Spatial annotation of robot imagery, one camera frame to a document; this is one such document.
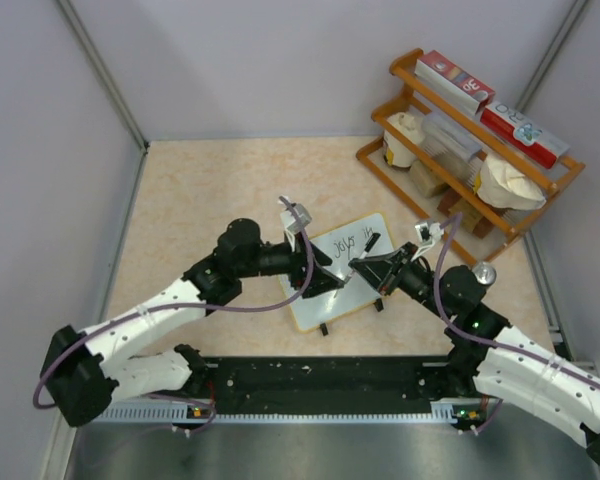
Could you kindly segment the brown red blocks on shelf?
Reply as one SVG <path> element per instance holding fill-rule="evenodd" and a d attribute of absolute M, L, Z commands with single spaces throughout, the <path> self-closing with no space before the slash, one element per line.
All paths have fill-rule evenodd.
<path fill-rule="evenodd" d="M 461 226 L 479 239 L 485 238 L 494 228 L 494 225 L 478 209 L 451 189 L 442 195 L 437 210 L 447 217 L 461 213 L 463 215 Z"/>

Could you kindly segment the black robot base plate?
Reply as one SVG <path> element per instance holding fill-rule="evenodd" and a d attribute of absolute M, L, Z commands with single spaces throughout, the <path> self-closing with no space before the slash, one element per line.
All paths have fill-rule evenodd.
<path fill-rule="evenodd" d="M 220 414 L 422 413 L 443 398 L 478 398 L 440 356 L 209 357 L 198 397 Z"/>

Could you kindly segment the white board yellow frame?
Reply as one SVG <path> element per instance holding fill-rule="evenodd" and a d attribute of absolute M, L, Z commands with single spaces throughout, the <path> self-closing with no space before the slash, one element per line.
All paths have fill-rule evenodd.
<path fill-rule="evenodd" d="M 369 255 L 382 255 L 395 250 L 385 217 L 374 212 L 337 228 L 311 237 L 312 243 L 329 255 L 333 261 L 326 269 L 344 278 L 350 268 L 348 262 L 359 257 L 374 233 L 380 237 Z M 319 329 L 339 317 L 360 310 L 379 298 L 358 274 L 351 277 L 343 289 L 330 291 L 310 299 L 298 299 L 289 305 L 295 324 L 302 333 Z"/>

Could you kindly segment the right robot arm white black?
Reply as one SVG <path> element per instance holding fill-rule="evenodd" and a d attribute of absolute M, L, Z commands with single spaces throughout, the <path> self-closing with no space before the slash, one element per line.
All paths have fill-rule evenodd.
<path fill-rule="evenodd" d="M 430 268 L 406 243 L 349 265 L 376 292 L 399 290 L 438 316 L 453 348 L 446 380 L 516 406 L 569 436 L 600 467 L 600 378 L 542 347 L 484 304 L 487 288 L 465 266 Z"/>

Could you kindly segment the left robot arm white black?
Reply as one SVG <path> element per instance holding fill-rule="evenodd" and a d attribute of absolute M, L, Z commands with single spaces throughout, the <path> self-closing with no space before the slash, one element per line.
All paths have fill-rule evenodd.
<path fill-rule="evenodd" d="M 206 364 L 193 347 L 141 355 L 141 350 L 188 323 L 216 311 L 232 312 L 245 278 L 287 278 L 292 301 L 343 288 L 328 271 L 331 258 L 315 246 L 306 221 L 282 215 L 284 239 L 261 238 L 259 225 L 247 218 L 229 223 L 213 251 L 149 300 L 109 321 L 78 331 L 67 325 L 51 337 L 33 404 L 45 409 L 39 394 L 50 394 L 51 407 L 71 427 L 82 427 L 115 402 L 170 391 L 196 396 L 206 387 Z"/>

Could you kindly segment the wooden two tier shelf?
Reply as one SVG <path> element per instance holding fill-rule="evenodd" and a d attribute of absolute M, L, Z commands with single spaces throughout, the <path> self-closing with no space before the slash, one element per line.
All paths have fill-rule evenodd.
<path fill-rule="evenodd" d="M 585 164 L 565 155 L 558 160 L 557 167 L 548 171 L 535 165 L 530 159 L 522 157 L 513 146 L 499 139 L 486 127 L 467 114 L 445 101 L 439 94 L 424 84 L 414 73 L 419 57 L 424 55 L 420 48 L 395 59 L 389 72 L 402 81 L 400 92 L 371 113 L 374 122 L 387 132 L 396 136 L 399 144 L 413 154 L 448 184 L 448 189 L 456 191 L 467 202 L 478 209 L 494 228 L 485 238 L 479 239 L 467 232 L 460 231 L 452 241 L 453 251 L 461 260 L 472 265 L 480 260 L 491 261 L 508 247 L 522 239 L 531 227 L 546 213 L 551 205 L 566 191 L 572 182 L 583 172 Z M 441 167 L 420 146 L 412 142 L 389 122 L 396 113 L 418 113 L 421 116 L 435 112 L 454 121 L 463 128 L 482 149 L 472 159 L 472 175 L 468 181 L 459 181 Z M 437 210 L 442 195 L 424 198 L 416 189 L 408 174 L 390 166 L 383 157 L 384 138 L 377 137 L 371 143 L 361 147 L 356 158 L 367 167 L 418 219 L 430 217 L 444 220 L 447 218 Z M 475 177 L 488 154 L 499 154 L 503 159 L 526 175 L 540 187 L 546 198 L 545 205 L 534 211 L 497 209 L 484 203 L 474 192 Z"/>

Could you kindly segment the tan block on shelf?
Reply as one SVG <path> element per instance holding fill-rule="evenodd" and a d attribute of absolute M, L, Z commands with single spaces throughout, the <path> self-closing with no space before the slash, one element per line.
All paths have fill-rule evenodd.
<path fill-rule="evenodd" d="M 438 196 L 448 189 L 448 184 L 420 160 L 412 163 L 408 175 L 424 198 Z"/>

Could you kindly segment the red toothpaste box lower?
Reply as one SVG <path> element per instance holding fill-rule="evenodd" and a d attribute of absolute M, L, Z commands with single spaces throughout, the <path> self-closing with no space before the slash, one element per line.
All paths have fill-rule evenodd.
<path fill-rule="evenodd" d="M 570 150 L 565 141 L 500 101 L 484 108 L 480 122 L 545 169 L 551 169 Z"/>

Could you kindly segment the red toothpaste box upper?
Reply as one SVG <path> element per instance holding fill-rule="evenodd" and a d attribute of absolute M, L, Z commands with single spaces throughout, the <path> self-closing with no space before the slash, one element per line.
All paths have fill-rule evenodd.
<path fill-rule="evenodd" d="M 415 75 L 445 101 L 475 116 L 495 97 L 495 91 L 436 50 L 418 58 Z"/>

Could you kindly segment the red toothpaste box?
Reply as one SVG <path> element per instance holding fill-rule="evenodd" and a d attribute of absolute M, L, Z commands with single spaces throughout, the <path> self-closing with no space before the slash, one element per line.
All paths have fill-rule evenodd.
<path fill-rule="evenodd" d="M 495 97 L 495 91 L 436 50 L 418 58 L 415 75 L 445 101 L 475 116 Z"/>
<path fill-rule="evenodd" d="M 570 150 L 565 141 L 500 101 L 484 108 L 480 122 L 545 169 L 551 169 Z"/>

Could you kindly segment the grey clear plastic box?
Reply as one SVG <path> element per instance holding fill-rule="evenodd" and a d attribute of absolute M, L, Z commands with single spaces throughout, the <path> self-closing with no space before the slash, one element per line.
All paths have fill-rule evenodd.
<path fill-rule="evenodd" d="M 421 129 L 424 134 L 421 148 L 457 180 L 468 181 L 472 159 L 481 151 L 481 145 L 439 113 L 425 115 Z"/>

